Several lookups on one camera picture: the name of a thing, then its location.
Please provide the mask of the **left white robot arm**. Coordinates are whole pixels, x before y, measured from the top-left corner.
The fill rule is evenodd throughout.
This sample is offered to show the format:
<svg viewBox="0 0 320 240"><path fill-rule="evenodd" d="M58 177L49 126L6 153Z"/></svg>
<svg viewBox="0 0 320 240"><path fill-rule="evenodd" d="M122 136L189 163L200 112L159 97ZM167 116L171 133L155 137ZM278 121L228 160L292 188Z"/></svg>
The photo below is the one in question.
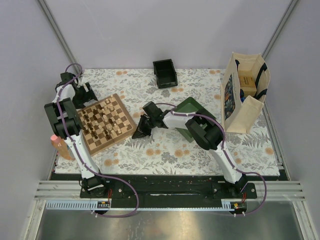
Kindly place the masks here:
<svg viewBox="0 0 320 240"><path fill-rule="evenodd" d="M56 96L44 105L53 133L64 140L71 150L81 171L82 198L102 198L107 195L109 186L94 163L84 141L83 124L77 113L85 103L97 100L89 83L79 85L78 76L70 72L60 74L61 81L56 85Z"/></svg>

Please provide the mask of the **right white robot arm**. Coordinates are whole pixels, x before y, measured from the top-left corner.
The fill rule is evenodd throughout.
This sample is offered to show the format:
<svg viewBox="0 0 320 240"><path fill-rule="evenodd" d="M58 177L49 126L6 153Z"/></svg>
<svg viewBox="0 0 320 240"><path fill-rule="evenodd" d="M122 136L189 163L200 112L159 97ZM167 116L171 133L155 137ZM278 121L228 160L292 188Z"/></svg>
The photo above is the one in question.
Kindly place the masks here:
<svg viewBox="0 0 320 240"><path fill-rule="evenodd" d="M248 183L245 173L238 170L226 145L226 134L222 126L204 108L196 112L177 112L175 109L161 110L150 101L143 106L145 114L140 120L133 139L150 136L154 128L187 130L200 148L210 152L222 170L228 184L228 194L239 198Z"/></svg>

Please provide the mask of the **cream canvas tote bag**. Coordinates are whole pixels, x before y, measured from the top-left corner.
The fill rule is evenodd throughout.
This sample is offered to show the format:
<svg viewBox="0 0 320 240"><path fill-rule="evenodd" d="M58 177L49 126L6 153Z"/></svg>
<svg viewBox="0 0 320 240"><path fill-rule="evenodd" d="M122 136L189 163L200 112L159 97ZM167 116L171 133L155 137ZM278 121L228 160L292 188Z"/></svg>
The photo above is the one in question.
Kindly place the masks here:
<svg viewBox="0 0 320 240"><path fill-rule="evenodd" d="M260 54L231 55L220 85L221 119L226 132L250 132L264 106L270 78Z"/></svg>

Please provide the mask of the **wooden chess board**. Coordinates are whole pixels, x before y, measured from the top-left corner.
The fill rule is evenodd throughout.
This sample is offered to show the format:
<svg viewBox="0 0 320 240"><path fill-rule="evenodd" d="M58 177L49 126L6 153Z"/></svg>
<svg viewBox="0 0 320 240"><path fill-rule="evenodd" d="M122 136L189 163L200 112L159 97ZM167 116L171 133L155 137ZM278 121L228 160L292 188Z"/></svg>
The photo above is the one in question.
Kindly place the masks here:
<svg viewBox="0 0 320 240"><path fill-rule="evenodd" d="M117 94L77 111L91 156L132 136L137 125Z"/></svg>

